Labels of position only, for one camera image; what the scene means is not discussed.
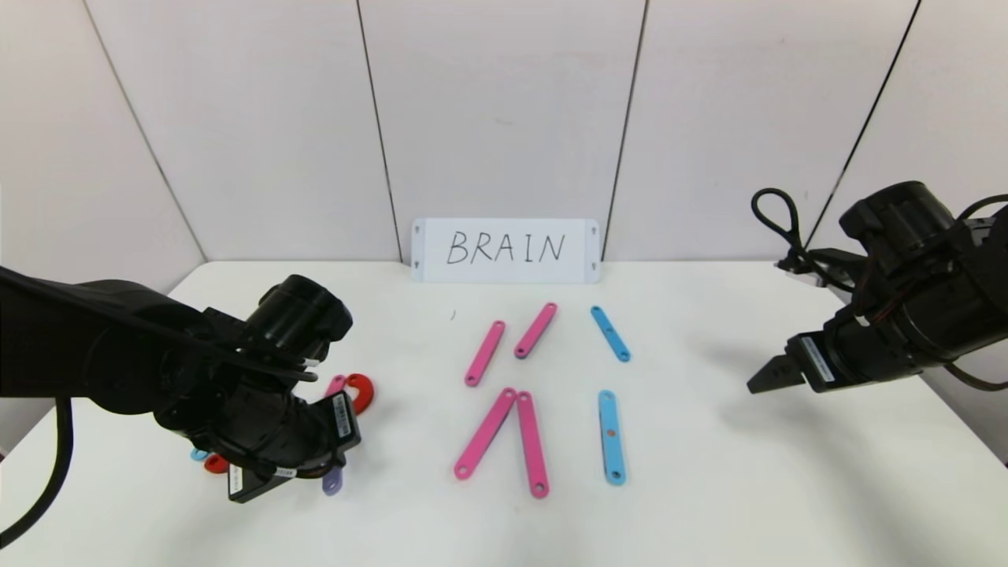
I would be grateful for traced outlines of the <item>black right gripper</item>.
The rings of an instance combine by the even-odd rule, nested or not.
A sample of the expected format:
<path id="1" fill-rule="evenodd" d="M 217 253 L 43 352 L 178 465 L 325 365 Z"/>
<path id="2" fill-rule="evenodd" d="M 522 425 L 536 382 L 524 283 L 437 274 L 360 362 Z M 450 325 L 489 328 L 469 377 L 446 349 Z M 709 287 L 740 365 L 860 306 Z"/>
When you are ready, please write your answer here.
<path id="1" fill-rule="evenodd" d="M 818 331 L 787 341 L 786 354 L 771 358 L 748 381 L 751 394 L 806 382 L 816 392 L 849 390 L 907 377 L 907 359 L 878 328 L 838 313 Z"/>

